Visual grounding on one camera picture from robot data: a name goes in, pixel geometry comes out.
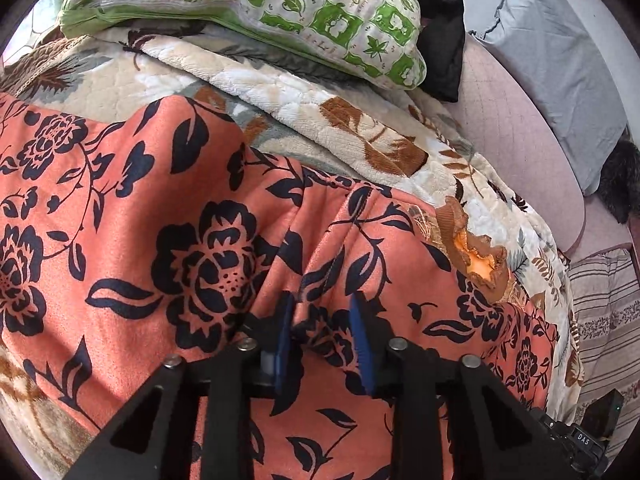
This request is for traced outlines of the orange black floral garment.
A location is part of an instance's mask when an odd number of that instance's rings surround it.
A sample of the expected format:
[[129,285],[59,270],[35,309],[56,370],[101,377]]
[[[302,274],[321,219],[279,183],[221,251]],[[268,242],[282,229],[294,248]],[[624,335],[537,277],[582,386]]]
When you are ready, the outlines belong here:
[[99,430],[168,354],[290,338],[288,391],[252,405],[261,479],[383,479],[392,409],[363,390],[350,300],[397,336],[479,356],[547,401],[555,327],[455,200],[251,148],[218,106],[155,101],[123,122],[1,99],[1,337]]

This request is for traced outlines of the striped floral cushion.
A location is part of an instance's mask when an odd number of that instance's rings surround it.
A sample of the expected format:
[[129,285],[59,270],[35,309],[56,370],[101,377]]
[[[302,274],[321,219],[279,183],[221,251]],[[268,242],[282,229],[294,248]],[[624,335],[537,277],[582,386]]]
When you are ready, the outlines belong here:
[[594,255],[568,271],[585,381],[576,419],[615,389],[624,397],[606,455],[614,458],[639,420],[639,282],[626,249]]

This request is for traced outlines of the pink quilted backrest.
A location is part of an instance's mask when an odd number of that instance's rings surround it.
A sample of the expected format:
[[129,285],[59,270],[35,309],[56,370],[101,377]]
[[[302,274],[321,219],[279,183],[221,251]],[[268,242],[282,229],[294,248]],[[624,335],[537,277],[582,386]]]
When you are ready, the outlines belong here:
[[570,260],[579,261],[614,249],[628,249],[636,258],[638,247],[638,216],[630,214],[625,224],[618,223],[597,195],[585,199],[585,225],[582,236],[570,252]]

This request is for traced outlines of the dark furry cloth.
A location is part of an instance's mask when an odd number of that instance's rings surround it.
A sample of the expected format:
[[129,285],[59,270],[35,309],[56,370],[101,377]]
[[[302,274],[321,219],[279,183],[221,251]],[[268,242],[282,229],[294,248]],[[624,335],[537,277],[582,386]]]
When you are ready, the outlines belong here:
[[620,139],[602,167],[597,196],[620,224],[639,214],[639,150]]

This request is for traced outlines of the cream leaf pattern blanket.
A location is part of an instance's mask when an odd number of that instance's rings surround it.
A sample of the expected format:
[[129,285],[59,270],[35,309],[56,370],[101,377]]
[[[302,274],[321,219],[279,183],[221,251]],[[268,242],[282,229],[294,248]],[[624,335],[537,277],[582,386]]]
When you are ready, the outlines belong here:
[[[556,330],[544,408],[571,420],[582,363],[570,317],[572,297],[546,222],[513,194],[461,136],[439,102],[414,90],[299,76],[280,61],[219,54],[210,28],[190,22],[115,27],[95,37],[45,44],[1,77],[2,96],[83,118],[123,122],[147,105],[185,96],[218,106],[245,142],[265,154],[407,193],[434,208],[455,200],[468,228],[501,246],[515,289]],[[99,430],[78,422],[31,378],[1,337],[1,419],[43,477],[64,476]]]

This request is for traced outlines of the pink quilted bolster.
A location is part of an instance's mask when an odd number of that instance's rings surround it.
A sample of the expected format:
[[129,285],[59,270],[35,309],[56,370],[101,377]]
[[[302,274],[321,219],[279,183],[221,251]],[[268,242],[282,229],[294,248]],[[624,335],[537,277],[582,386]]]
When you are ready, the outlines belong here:
[[526,92],[471,36],[463,51],[459,99],[446,107],[506,185],[547,222],[562,252],[572,252],[585,224],[574,172]]

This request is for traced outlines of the grey pillow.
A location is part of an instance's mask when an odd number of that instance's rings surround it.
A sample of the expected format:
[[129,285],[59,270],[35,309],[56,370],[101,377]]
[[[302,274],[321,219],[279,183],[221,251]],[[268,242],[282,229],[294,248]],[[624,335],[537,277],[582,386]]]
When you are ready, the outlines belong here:
[[582,194],[627,127],[604,58],[567,0],[501,0],[477,40],[528,94],[558,140]]

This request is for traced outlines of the green white patterned pillow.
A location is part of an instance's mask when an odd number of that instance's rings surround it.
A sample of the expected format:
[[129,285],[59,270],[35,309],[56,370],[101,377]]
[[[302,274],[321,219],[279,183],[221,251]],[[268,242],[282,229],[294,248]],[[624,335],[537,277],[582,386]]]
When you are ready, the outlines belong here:
[[65,0],[61,28],[75,37],[135,18],[211,21],[384,89],[426,75],[418,0]]

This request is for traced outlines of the black cloth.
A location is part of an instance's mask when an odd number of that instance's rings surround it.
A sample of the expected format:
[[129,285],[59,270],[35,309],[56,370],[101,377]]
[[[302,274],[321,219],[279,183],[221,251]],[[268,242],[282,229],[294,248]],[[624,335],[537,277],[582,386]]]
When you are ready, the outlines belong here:
[[422,29],[416,45],[426,65],[420,88],[444,102],[459,96],[465,45],[463,0],[418,0]]

